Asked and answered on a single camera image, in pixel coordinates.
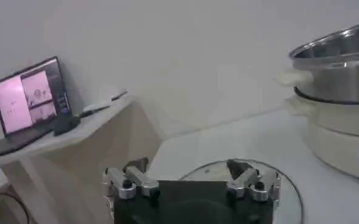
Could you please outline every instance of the image on laptop screen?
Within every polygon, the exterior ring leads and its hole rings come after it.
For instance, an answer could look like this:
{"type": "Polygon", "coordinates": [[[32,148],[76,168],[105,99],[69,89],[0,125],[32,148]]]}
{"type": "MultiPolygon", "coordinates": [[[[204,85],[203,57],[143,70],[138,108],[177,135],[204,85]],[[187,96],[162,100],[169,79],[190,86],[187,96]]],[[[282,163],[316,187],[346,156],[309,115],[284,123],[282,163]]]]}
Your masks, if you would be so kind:
{"type": "Polygon", "coordinates": [[[57,113],[70,113],[57,59],[0,80],[0,118],[5,134],[57,113]]]}
{"type": "Polygon", "coordinates": [[[0,82],[0,111],[6,133],[56,116],[45,71],[0,82]]]}

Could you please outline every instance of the black cable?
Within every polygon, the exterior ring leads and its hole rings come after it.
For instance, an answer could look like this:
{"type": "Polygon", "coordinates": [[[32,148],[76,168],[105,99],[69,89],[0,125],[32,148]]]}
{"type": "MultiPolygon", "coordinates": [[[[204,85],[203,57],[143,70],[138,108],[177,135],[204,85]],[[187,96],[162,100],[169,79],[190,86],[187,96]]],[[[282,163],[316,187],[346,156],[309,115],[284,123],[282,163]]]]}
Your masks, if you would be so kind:
{"type": "Polygon", "coordinates": [[[14,199],[22,208],[22,210],[25,212],[25,215],[26,215],[26,223],[29,224],[30,223],[30,218],[29,218],[29,213],[27,212],[27,208],[25,206],[25,204],[19,199],[17,198],[16,196],[10,194],[10,193],[6,193],[6,192],[0,192],[0,196],[8,196],[12,199],[14,199]]]}
{"type": "MultiPolygon", "coordinates": [[[[297,196],[299,197],[299,202],[300,202],[300,206],[301,206],[301,218],[300,218],[300,224],[304,224],[305,223],[305,209],[304,209],[304,202],[302,200],[302,196],[301,196],[301,193],[298,189],[298,187],[296,186],[296,184],[294,184],[293,180],[288,176],[286,175],[284,172],[282,172],[280,169],[268,164],[268,163],[265,163],[265,162],[262,162],[262,161],[258,161],[258,160],[255,160],[255,159],[239,159],[239,158],[236,158],[236,159],[233,159],[233,160],[237,160],[237,161],[241,161],[241,162],[250,162],[250,163],[259,163],[259,164],[262,164],[268,168],[272,168],[274,170],[276,170],[278,173],[282,174],[284,177],[286,177],[286,179],[291,183],[291,185],[293,186],[294,190],[296,191],[297,193],[297,196]]],[[[213,164],[217,164],[217,163],[221,163],[221,162],[226,162],[226,160],[222,160],[222,161],[215,161],[215,162],[212,162],[212,163],[208,163],[208,164],[205,164],[203,166],[200,166],[198,167],[197,169],[191,171],[190,173],[184,175],[183,177],[181,177],[179,180],[184,180],[185,178],[187,178],[188,176],[190,176],[191,174],[195,173],[197,170],[201,169],[201,168],[204,168],[204,167],[207,167],[207,166],[210,166],[210,165],[213,165],[213,164]]]]}

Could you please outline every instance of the white object on shelf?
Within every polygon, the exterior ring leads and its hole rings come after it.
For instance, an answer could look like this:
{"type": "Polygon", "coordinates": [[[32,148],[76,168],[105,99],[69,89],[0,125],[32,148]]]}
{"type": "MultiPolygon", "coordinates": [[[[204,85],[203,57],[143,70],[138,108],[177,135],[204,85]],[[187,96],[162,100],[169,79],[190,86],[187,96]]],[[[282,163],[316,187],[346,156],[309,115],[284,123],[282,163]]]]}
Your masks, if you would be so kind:
{"type": "MultiPolygon", "coordinates": [[[[320,161],[302,139],[305,126],[304,118],[278,111],[171,138],[160,147],[148,174],[178,180],[213,161],[257,159],[276,166],[297,184],[306,223],[359,223],[359,179],[320,161]]],[[[289,203],[283,195],[281,203],[289,203]]]]}
{"type": "Polygon", "coordinates": [[[38,155],[64,148],[68,145],[77,144],[91,136],[96,130],[128,106],[131,101],[132,96],[125,94],[116,100],[111,107],[82,119],[79,126],[70,132],[56,137],[53,136],[53,132],[51,132],[21,150],[0,156],[0,165],[19,160],[25,156],[38,155]]]}
{"type": "Polygon", "coordinates": [[[94,103],[94,104],[91,104],[91,105],[83,108],[83,112],[90,111],[90,110],[97,110],[100,108],[111,106],[116,102],[116,100],[112,101],[113,98],[121,96],[126,92],[127,91],[124,89],[116,89],[115,88],[114,93],[110,97],[108,97],[107,99],[104,99],[104,100],[100,100],[98,103],[94,103]]]}

